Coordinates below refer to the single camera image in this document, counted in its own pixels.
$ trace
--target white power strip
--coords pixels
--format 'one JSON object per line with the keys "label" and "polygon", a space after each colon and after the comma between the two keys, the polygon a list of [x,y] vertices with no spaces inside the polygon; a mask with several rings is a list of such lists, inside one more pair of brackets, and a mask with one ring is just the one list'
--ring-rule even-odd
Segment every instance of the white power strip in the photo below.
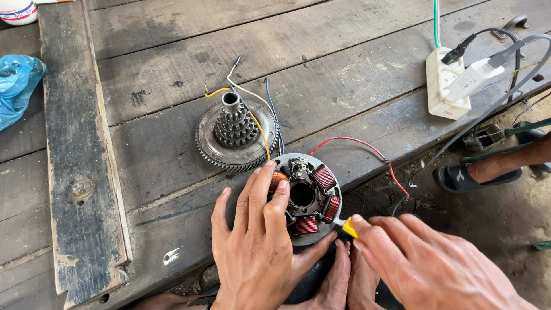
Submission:
{"label": "white power strip", "polygon": [[447,119],[458,120],[471,110],[469,97],[449,102],[445,97],[450,93],[449,86],[465,71],[463,57],[459,61],[445,65],[440,60],[451,51],[447,47],[434,50],[426,59],[426,88],[429,99],[429,113]]}

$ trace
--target green cable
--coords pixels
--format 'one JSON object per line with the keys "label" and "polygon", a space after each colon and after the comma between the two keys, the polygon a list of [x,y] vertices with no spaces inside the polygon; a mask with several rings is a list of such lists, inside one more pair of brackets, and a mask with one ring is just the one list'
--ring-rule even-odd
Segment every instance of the green cable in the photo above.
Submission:
{"label": "green cable", "polygon": [[434,43],[436,43],[436,48],[438,49],[440,47],[440,42],[438,42],[438,36],[437,36],[437,18],[439,18],[439,16],[437,16],[437,13],[436,13],[436,9],[437,9],[437,3],[436,3],[436,0],[433,0],[433,11],[434,11],[434,14],[433,14],[433,25],[434,25]]}

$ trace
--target flywheel gear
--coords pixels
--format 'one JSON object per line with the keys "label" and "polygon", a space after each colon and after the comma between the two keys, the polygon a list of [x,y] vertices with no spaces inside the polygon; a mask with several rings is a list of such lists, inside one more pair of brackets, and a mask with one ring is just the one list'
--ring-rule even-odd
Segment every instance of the flywheel gear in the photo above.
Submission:
{"label": "flywheel gear", "polygon": [[204,159],[229,171],[256,168],[266,160],[264,139],[247,108],[262,126],[270,152],[275,149],[279,127],[272,112],[237,92],[225,92],[197,126],[195,141]]}

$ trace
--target blue wire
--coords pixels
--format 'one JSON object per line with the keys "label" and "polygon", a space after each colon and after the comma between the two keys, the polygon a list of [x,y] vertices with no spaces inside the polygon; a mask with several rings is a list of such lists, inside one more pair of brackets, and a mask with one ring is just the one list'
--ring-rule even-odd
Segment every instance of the blue wire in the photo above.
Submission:
{"label": "blue wire", "polygon": [[283,143],[283,135],[281,134],[281,126],[279,125],[279,120],[277,119],[277,114],[276,114],[276,108],[274,106],[274,101],[272,100],[272,96],[270,96],[270,89],[268,88],[268,84],[270,83],[270,80],[268,79],[268,77],[266,77],[264,79],[264,82],[266,83],[266,93],[268,93],[268,100],[270,101],[270,105],[272,106],[272,110],[274,111],[275,121],[277,122],[277,126],[278,126],[278,135],[279,135],[279,139],[281,140],[281,153],[285,154],[285,143]]}

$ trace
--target copper coil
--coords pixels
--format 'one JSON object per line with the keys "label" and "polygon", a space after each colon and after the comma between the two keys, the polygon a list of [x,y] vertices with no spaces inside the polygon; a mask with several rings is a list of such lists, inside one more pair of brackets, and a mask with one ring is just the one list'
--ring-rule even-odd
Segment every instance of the copper coil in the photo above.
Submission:
{"label": "copper coil", "polygon": [[277,189],[277,186],[279,185],[279,181],[281,180],[289,180],[289,177],[284,174],[283,172],[276,170],[274,172],[274,176],[272,177],[272,182],[270,183],[269,191],[275,191]]}
{"label": "copper coil", "polygon": [[325,207],[323,208],[323,218],[321,221],[325,224],[330,224],[335,219],[339,205],[341,204],[341,199],[338,196],[331,195],[325,201]]}
{"label": "copper coil", "polygon": [[317,229],[317,217],[315,215],[306,215],[296,217],[295,222],[295,233],[296,234],[305,234],[305,233],[316,233],[319,230]]}
{"label": "copper coil", "polygon": [[317,167],[311,176],[316,181],[317,186],[326,193],[337,185],[337,181],[323,164]]}

